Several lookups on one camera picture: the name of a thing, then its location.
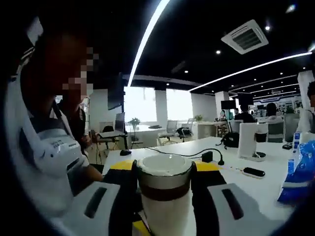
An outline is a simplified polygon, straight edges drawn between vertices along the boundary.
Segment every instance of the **blue plastic bag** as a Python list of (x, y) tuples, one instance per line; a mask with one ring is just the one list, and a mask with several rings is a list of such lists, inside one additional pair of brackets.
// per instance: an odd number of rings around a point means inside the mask
[(294, 172), (292, 160), (288, 163), (288, 174), (282, 186), (278, 201), (295, 204), (303, 200), (309, 191), (309, 184), (315, 178), (315, 140), (299, 145), (300, 162)]

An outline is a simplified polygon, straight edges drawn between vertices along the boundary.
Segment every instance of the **floor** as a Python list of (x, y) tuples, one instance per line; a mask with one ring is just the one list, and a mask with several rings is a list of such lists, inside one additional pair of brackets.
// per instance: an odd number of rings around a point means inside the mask
[[(179, 137), (172, 137), (171, 138), (172, 141), (181, 143), (183, 140), (181, 140)], [(186, 138), (185, 142), (189, 142), (192, 141), (193, 138)], [(161, 139), (161, 142), (166, 142), (167, 138), (165, 139)], [(119, 150), (117, 146), (114, 145), (114, 143), (108, 143), (108, 147), (110, 150), (108, 150), (106, 148), (106, 144), (102, 143), (102, 144), (98, 144), (98, 149), (100, 150), (100, 152), (96, 153), (96, 144), (92, 144), (91, 146), (89, 146), (86, 151), (88, 152), (88, 157), (89, 157), (89, 162), (91, 164), (101, 164), (104, 165), (106, 162), (106, 157), (108, 155), (108, 153), (113, 149), (113, 150)], [(141, 144), (138, 145), (133, 145), (132, 149), (138, 149), (138, 148), (143, 148), (143, 146)]]

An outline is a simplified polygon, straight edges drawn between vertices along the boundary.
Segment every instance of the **brown cup band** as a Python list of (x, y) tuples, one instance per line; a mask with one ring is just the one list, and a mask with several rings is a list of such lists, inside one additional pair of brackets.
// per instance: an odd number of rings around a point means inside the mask
[(147, 198), (160, 201), (160, 202), (167, 202), (167, 201), (181, 198), (185, 194), (187, 194), (190, 188), (190, 179), (188, 179), (184, 185), (177, 188), (171, 188), (171, 189), (156, 189), (156, 188), (151, 188), (141, 183), (139, 183), (139, 185), (140, 185), (141, 193)]

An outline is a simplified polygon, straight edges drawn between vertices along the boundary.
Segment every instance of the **black ceiling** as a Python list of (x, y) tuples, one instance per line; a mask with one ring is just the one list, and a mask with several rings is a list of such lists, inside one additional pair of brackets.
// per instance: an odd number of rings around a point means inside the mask
[[(119, 72), (130, 74), (138, 46), (159, 0), (105, 1), (82, 6), (96, 31), (100, 61), (96, 67), (95, 88), (105, 88)], [(293, 12), (286, 13), (291, 4)], [(307, 52), (315, 41), (315, 2), (271, 0), (170, 0), (146, 44), (138, 75), (174, 78), (206, 83), (220, 77), (275, 59)], [(239, 54), (221, 38), (245, 22), (254, 19), (264, 31), (269, 44)], [(229, 91), (276, 78), (314, 70), (315, 55), (288, 59), (263, 66), (194, 90), (198, 93)], [(172, 69), (182, 64), (176, 73)], [(297, 83), (297, 76), (247, 88), (264, 88)], [(133, 86), (165, 86), (166, 82), (134, 81)], [(170, 83), (170, 88), (192, 86)], [(256, 93), (267, 95), (270, 91)]]

